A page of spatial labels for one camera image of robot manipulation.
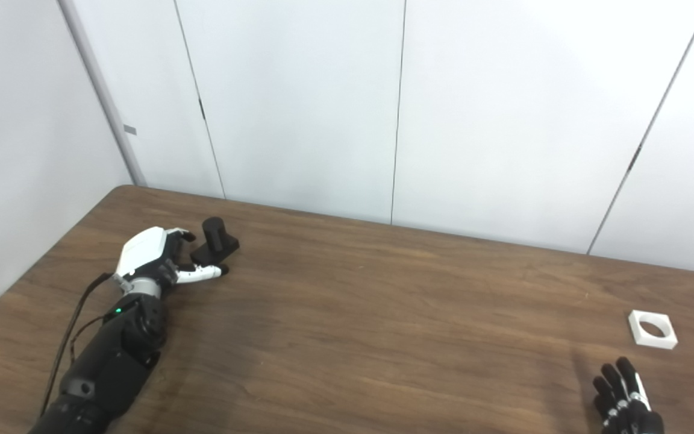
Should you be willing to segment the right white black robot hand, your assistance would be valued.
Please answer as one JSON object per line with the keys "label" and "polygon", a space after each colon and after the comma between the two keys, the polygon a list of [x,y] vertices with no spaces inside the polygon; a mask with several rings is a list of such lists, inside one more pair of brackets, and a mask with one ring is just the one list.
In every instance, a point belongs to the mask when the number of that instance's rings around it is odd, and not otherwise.
{"label": "right white black robot hand", "polygon": [[627,357],[604,363],[593,379],[594,407],[601,433],[664,433],[663,417],[654,411],[638,371]]}

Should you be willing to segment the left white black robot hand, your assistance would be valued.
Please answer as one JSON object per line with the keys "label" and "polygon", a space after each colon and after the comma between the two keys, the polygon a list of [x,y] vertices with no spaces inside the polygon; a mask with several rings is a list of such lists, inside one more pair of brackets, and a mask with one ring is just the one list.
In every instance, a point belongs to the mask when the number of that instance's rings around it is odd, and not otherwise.
{"label": "left white black robot hand", "polygon": [[226,265],[177,264],[184,242],[196,240],[184,228],[154,226],[128,240],[119,256],[113,281],[122,295],[147,295],[161,299],[179,284],[191,284],[223,277]]}

